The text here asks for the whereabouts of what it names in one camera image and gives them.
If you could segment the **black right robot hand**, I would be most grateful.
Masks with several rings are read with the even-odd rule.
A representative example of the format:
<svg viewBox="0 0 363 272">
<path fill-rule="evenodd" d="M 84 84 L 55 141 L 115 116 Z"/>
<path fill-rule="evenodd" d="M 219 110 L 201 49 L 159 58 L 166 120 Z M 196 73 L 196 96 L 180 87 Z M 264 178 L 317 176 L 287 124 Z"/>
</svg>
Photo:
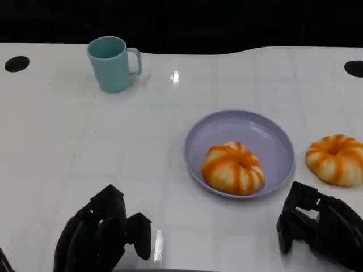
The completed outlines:
<svg viewBox="0 0 363 272">
<path fill-rule="evenodd" d="M 362 271 L 362 218 L 344 201 L 293 182 L 276 229 L 280 252 L 304 241 L 314 253 L 352 271 Z"/>
</svg>

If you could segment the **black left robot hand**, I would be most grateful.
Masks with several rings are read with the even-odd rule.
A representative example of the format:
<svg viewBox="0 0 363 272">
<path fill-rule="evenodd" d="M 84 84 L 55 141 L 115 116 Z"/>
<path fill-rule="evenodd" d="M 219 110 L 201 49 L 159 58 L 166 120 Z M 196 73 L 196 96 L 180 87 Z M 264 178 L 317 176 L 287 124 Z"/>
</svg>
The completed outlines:
<svg viewBox="0 0 363 272">
<path fill-rule="evenodd" d="M 71 217 L 56 244 L 53 271 L 112 271 L 133 245 L 151 256 L 151 220 L 138 212 L 127 216 L 124 195 L 109 184 Z"/>
</svg>

